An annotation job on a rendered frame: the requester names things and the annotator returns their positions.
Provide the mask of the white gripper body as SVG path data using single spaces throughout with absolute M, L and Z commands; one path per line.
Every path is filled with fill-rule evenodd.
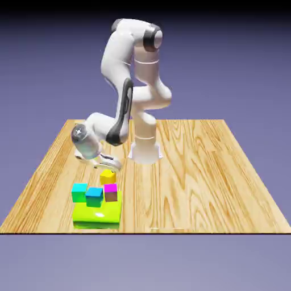
M 111 155 L 100 153 L 93 162 L 95 168 L 108 169 L 108 170 L 121 170 L 120 161 Z

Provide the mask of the small yellow cube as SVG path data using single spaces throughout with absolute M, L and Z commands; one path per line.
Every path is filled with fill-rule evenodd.
M 114 183 L 116 183 L 116 181 L 117 181 L 117 178 L 116 178 L 116 173 L 114 171 L 111 171 L 109 169 L 105 169 L 100 174 L 100 184 L 101 185 L 114 184 Z

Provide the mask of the small magenta cube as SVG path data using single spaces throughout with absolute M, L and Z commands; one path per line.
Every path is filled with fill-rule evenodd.
M 115 202 L 118 200 L 117 184 L 104 184 L 104 196 L 106 202 Z

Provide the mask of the small blue cube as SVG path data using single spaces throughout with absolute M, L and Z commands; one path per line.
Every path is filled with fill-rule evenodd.
M 103 201 L 103 188 L 90 187 L 85 197 L 87 207 L 101 207 Z

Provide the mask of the small cyan cube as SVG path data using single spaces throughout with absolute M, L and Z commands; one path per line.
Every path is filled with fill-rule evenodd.
M 85 203 L 86 202 L 86 192 L 88 184 L 87 183 L 74 183 L 71 195 L 73 203 Z

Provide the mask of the large lime green box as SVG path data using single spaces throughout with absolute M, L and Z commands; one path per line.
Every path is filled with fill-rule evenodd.
M 122 192 L 117 192 L 117 201 L 102 202 L 101 207 L 89 207 L 86 203 L 75 203 L 72 221 L 78 229 L 113 229 L 119 228 L 122 212 Z

